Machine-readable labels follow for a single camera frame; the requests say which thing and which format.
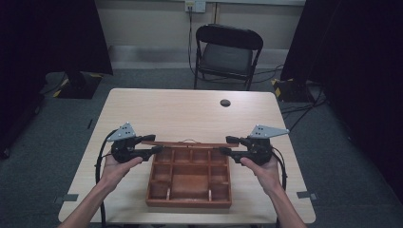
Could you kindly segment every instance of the wooden table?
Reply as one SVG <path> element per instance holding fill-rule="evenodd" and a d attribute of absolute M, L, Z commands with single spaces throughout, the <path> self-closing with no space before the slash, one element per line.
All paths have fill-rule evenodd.
<path fill-rule="evenodd" d="M 222 99 L 231 102 L 228 107 Z M 138 136 L 155 134 L 156 141 L 225 143 L 225 136 L 246 137 L 256 124 L 285 128 L 272 93 L 246 91 L 206 91 L 175 89 L 112 89 L 86 152 L 68 191 L 79 194 L 77 201 L 66 201 L 59 214 L 64 220 L 95 184 L 94 164 L 106 135 L 130 122 Z M 309 198 L 299 199 L 306 191 L 296 155 L 288 135 L 271 139 L 285 159 L 288 174 L 287 194 L 305 223 L 316 215 Z M 104 154 L 110 149 L 106 145 Z M 139 144 L 136 148 L 150 148 Z M 275 223 L 274 207 L 246 167 L 230 160 L 232 206 L 229 209 L 157 208 L 145 204 L 150 162 L 133 168 L 105 200 L 106 221 L 136 224 L 263 224 Z M 101 220 L 98 212 L 93 222 Z"/>

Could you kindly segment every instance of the chair backrest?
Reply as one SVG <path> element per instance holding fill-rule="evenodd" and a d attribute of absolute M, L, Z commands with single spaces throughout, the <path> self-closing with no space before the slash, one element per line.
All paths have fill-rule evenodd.
<path fill-rule="evenodd" d="M 209 44 L 260 50 L 263 48 L 261 37 L 250 29 L 233 28 L 218 24 L 201 26 L 196 31 L 196 40 Z"/>

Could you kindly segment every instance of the triangular metal plate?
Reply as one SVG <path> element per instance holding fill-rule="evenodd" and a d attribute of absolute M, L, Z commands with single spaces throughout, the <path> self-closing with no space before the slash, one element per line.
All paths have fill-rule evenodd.
<path fill-rule="evenodd" d="M 275 128 L 257 124 L 249 135 L 252 139 L 268 139 L 290 133 L 288 129 Z"/>
<path fill-rule="evenodd" d="M 136 132 L 134 132 L 134 129 L 131 126 L 131 124 L 127 122 L 123 126 L 119 127 L 119 129 L 115 133 L 113 133 L 109 138 L 107 138 L 107 141 L 114 142 L 133 137 L 136 137 Z"/>

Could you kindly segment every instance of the handheld controller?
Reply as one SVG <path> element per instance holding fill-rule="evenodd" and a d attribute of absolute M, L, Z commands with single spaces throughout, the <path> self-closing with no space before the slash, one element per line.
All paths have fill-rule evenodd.
<path fill-rule="evenodd" d="M 240 143 L 246 146 L 247 151 L 232 151 L 231 148 L 220 147 L 220 152 L 231 157 L 235 163 L 240 163 L 241 158 L 248 158 L 257 165 L 263 165 L 272 158 L 273 146 L 270 144 L 270 138 L 288 133 L 288 129 L 256 125 L 246 138 L 225 137 L 227 143 Z"/>
<path fill-rule="evenodd" d="M 113 142 L 111 154 L 117 162 L 129 162 L 136 157 L 142 157 L 144 162 L 148 162 L 153 154 L 163 151 L 163 146 L 155 145 L 151 149 L 135 149 L 135 147 L 142 141 L 155 141 L 155 137 L 155 135 L 136 136 L 130 123 L 125 123 L 107 141 Z"/>

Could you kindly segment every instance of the wall outlet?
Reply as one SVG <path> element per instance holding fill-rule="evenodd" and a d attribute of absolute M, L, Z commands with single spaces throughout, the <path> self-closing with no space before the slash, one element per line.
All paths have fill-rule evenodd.
<path fill-rule="evenodd" d="M 184 11 L 205 12 L 205 1 L 184 1 Z"/>
<path fill-rule="evenodd" d="M 196 12 L 195 1 L 184 1 L 184 11 Z"/>

